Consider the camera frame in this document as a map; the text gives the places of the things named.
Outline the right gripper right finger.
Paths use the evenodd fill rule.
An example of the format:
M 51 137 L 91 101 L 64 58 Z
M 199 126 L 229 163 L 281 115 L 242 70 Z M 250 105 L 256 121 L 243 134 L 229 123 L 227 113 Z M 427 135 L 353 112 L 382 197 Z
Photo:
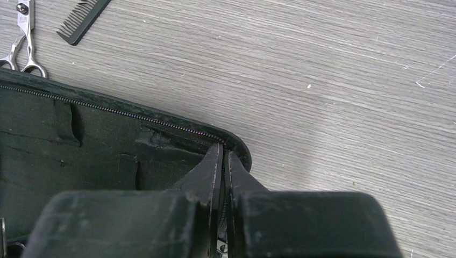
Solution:
M 379 202 L 363 192 L 270 191 L 225 154 L 229 257 L 401 257 Z

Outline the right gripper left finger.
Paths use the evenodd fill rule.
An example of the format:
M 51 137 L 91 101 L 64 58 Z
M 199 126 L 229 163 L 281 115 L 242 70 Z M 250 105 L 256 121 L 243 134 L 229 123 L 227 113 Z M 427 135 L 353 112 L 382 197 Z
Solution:
M 23 257 L 216 257 L 223 147 L 164 191 L 65 191 L 44 207 Z

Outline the black zip tool case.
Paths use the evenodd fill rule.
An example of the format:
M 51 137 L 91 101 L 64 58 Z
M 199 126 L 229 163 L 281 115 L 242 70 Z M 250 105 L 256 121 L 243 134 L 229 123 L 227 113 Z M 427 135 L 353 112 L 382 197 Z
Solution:
M 218 211 L 226 234 L 225 154 L 247 146 L 220 128 L 47 78 L 1 69 L 1 257 L 23 257 L 49 201 L 65 191 L 164 191 L 223 147 Z

